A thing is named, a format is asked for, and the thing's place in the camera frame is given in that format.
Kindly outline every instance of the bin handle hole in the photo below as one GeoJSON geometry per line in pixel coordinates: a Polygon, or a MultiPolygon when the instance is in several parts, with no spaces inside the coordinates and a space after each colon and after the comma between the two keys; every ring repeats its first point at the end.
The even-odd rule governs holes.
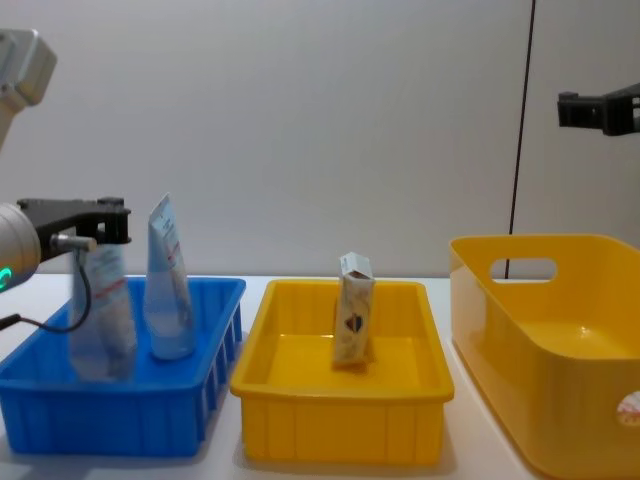
{"type": "MultiPolygon", "coordinates": [[[[547,283],[553,280],[558,267],[550,258],[501,258],[492,265],[490,272],[499,269],[504,271],[504,264],[509,261],[509,280],[518,280],[518,283],[547,283]]],[[[505,283],[503,278],[494,278],[495,283],[505,283]]]]}

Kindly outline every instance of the black bracket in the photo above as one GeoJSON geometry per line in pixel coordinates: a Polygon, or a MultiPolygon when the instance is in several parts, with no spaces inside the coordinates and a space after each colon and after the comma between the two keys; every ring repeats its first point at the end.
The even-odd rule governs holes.
{"type": "Polygon", "coordinates": [[[18,200],[18,206],[33,223],[40,239],[42,260],[64,252],[51,247],[51,236],[74,228],[75,234],[92,237],[101,243],[124,244],[131,239],[127,218],[131,210],[124,199],[105,197],[98,200],[18,200]]]}
{"type": "Polygon", "coordinates": [[[561,127],[595,128],[605,135],[640,132],[640,83],[599,97],[558,95],[561,127]]]}

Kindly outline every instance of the black cable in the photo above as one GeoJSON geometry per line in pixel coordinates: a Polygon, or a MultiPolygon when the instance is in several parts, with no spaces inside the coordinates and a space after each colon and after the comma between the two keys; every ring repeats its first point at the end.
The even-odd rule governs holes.
{"type": "Polygon", "coordinates": [[[18,322],[28,323],[29,325],[34,325],[42,330],[45,330],[50,333],[71,333],[74,330],[77,330],[82,326],[87,317],[89,316],[89,312],[91,311],[91,284],[89,283],[89,278],[87,277],[87,272],[84,270],[84,266],[80,261],[80,254],[75,254],[76,266],[78,267],[78,271],[80,272],[80,276],[82,277],[82,283],[84,284],[84,293],[85,293],[85,305],[84,311],[78,321],[76,321],[73,325],[69,325],[68,327],[53,327],[51,325],[47,325],[46,323],[36,322],[35,320],[31,320],[30,318],[21,317],[19,314],[14,313],[8,317],[0,319],[0,330],[4,330],[5,328],[10,327],[11,325],[15,325],[18,322]]]}
{"type": "MultiPolygon", "coordinates": [[[[511,214],[509,217],[509,235],[513,235],[516,217],[516,199],[518,196],[518,175],[520,174],[520,155],[522,153],[522,134],[524,132],[524,113],[527,108],[527,90],[529,89],[529,68],[531,66],[531,50],[533,48],[533,24],[536,18],[536,0],[531,0],[531,18],[529,20],[529,41],[527,43],[527,60],[524,66],[524,86],[522,87],[522,107],[520,108],[520,129],[518,130],[518,150],[516,153],[516,172],[513,178],[513,194],[511,196],[511,214]]],[[[504,267],[504,278],[509,278],[509,259],[504,267]]]]}

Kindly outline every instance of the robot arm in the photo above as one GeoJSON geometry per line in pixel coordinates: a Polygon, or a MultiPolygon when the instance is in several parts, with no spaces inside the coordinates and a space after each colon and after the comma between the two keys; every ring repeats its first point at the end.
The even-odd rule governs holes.
{"type": "MultiPolygon", "coordinates": [[[[0,150],[13,117],[42,101],[56,61],[35,30],[0,28],[0,150]]],[[[120,198],[0,203],[0,292],[25,282],[41,262],[62,253],[128,243],[129,213],[120,198]],[[71,228],[76,236],[63,234],[71,228]]]]}
{"type": "Polygon", "coordinates": [[[640,132],[640,83],[597,97],[558,95],[561,127],[595,128],[614,137],[640,132]]]}

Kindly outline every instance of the small carton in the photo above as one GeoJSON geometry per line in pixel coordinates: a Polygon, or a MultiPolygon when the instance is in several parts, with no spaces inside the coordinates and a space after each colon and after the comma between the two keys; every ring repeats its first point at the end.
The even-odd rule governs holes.
{"type": "Polygon", "coordinates": [[[362,364],[367,360],[369,315],[375,280],[369,259],[357,253],[351,252],[341,257],[340,267],[333,364],[362,364]]]}

